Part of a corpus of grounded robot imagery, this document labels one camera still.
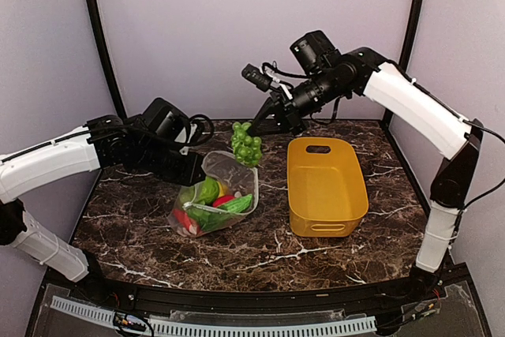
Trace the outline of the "green toy cucumber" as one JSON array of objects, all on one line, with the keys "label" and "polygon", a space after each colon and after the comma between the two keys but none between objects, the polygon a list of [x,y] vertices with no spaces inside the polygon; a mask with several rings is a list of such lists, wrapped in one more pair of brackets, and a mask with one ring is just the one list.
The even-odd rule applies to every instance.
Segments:
[{"label": "green toy cucumber", "polygon": [[242,212],[246,212],[253,202],[253,195],[248,194],[243,197],[234,198],[233,200],[229,200],[226,203],[223,203],[218,206],[218,209],[223,210],[225,212],[230,212],[232,214],[240,214]]}]

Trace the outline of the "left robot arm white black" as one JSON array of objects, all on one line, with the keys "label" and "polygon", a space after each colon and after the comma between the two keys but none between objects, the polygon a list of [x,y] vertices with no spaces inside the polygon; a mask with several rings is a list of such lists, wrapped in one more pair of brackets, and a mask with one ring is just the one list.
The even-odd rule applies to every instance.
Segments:
[{"label": "left robot arm white black", "polygon": [[135,120],[106,116],[87,122],[53,140],[1,157],[1,244],[19,249],[39,264],[58,271],[94,302],[111,296],[90,254],[75,248],[29,214],[20,197],[75,174],[122,165],[143,170],[177,185],[205,178],[203,157],[182,152],[188,142],[169,140]]}]

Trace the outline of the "clear dotted zip top bag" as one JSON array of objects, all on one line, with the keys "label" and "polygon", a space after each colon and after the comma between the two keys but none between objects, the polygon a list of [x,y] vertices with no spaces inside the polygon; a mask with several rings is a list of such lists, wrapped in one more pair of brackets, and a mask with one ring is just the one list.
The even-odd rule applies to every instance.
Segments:
[{"label": "clear dotted zip top bag", "polygon": [[259,203],[256,168],[237,162],[229,152],[209,152],[202,164],[204,180],[181,187],[168,216],[170,228],[187,238],[232,227]]}]

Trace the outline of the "green toy grapes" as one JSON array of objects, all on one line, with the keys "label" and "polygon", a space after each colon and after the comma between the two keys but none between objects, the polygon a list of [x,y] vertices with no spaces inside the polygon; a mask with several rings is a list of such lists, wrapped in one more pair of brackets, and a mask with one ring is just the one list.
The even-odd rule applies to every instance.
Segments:
[{"label": "green toy grapes", "polygon": [[256,167],[262,158],[262,140],[260,137],[251,137],[249,129],[250,122],[235,122],[232,125],[233,136],[231,137],[231,147],[235,159],[246,167]]}]

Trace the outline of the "green toy guava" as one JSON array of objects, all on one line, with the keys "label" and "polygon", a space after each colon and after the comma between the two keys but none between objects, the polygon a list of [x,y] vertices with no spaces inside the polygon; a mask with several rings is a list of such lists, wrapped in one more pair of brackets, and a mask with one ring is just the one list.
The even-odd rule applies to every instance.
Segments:
[{"label": "green toy guava", "polygon": [[195,202],[202,205],[212,205],[220,193],[219,182],[212,177],[206,177],[200,184]]}]

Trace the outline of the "orange toy carrot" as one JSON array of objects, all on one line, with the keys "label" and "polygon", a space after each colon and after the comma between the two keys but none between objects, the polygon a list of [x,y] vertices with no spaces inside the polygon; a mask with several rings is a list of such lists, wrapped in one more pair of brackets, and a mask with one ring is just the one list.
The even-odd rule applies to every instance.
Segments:
[{"label": "orange toy carrot", "polygon": [[172,214],[190,234],[197,234],[199,225],[194,219],[191,219],[184,211],[178,209],[174,209]]}]

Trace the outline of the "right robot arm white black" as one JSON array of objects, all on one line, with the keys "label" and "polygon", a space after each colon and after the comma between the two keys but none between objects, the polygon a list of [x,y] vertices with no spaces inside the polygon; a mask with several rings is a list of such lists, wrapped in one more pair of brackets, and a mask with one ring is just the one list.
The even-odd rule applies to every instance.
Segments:
[{"label": "right robot arm white black", "polygon": [[303,117],[334,99],[362,95],[387,108],[426,137],[443,161],[431,184],[431,210],[415,266],[402,284],[403,294],[418,301],[433,287],[433,277],[456,236],[458,216],[477,166],[482,133],[463,115],[442,104],[398,64],[361,47],[342,54],[335,48],[317,52],[293,47],[307,79],[292,90],[272,92],[253,119],[249,135],[305,130]]}]

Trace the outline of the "green toy chayote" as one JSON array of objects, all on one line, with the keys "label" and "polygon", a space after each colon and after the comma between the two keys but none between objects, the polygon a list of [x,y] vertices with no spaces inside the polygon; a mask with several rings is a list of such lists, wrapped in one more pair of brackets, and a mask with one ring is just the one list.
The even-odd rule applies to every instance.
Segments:
[{"label": "green toy chayote", "polygon": [[182,209],[191,206],[195,198],[195,187],[182,187],[177,198],[178,205]]}]

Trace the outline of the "red toy apple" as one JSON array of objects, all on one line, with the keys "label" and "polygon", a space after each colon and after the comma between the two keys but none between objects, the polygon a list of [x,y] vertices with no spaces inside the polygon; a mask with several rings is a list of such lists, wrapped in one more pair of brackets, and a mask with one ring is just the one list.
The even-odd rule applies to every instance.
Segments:
[{"label": "red toy apple", "polygon": [[212,206],[214,208],[218,208],[220,207],[221,205],[225,204],[225,203],[228,203],[232,200],[234,200],[235,197],[234,196],[231,196],[231,195],[225,195],[225,196],[222,196],[222,197],[219,197],[218,199],[216,199],[214,201],[214,203],[212,204]]}]

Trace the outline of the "yellow plastic basket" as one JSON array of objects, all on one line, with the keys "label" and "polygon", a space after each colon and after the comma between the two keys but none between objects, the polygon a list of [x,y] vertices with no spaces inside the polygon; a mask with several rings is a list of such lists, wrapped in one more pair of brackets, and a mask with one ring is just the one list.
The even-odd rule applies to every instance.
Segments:
[{"label": "yellow plastic basket", "polygon": [[287,149],[290,228],[305,238],[345,238],[368,213],[361,165],[348,142],[299,137]]}]

